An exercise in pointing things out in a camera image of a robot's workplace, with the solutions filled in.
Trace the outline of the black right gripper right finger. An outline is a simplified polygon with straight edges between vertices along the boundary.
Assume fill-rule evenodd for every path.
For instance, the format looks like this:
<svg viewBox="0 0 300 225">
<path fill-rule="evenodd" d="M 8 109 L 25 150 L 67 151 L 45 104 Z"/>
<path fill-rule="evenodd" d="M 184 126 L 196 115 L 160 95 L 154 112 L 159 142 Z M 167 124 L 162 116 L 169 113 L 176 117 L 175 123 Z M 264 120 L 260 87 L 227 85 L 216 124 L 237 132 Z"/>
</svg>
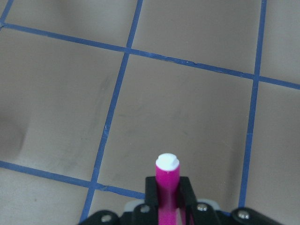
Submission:
<svg viewBox="0 0 300 225">
<path fill-rule="evenodd" d="M 183 225 L 220 224 L 217 215 L 217 210 L 220 209 L 219 204 L 211 199 L 198 199 L 188 177 L 180 177 L 178 206 Z"/>
</svg>

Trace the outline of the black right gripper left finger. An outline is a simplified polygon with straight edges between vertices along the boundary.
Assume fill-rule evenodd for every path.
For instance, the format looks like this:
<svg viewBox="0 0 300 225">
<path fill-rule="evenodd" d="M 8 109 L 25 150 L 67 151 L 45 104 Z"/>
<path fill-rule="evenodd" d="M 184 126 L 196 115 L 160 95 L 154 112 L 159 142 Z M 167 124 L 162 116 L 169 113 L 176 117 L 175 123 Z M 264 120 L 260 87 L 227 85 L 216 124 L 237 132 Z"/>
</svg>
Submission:
<svg viewBox="0 0 300 225">
<path fill-rule="evenodd" d="M 133 225 L 158 225 L 158 191 L 154 176 L 145 179 L 145 198 L 134 207 L 131 221 Z"/>
</svg>

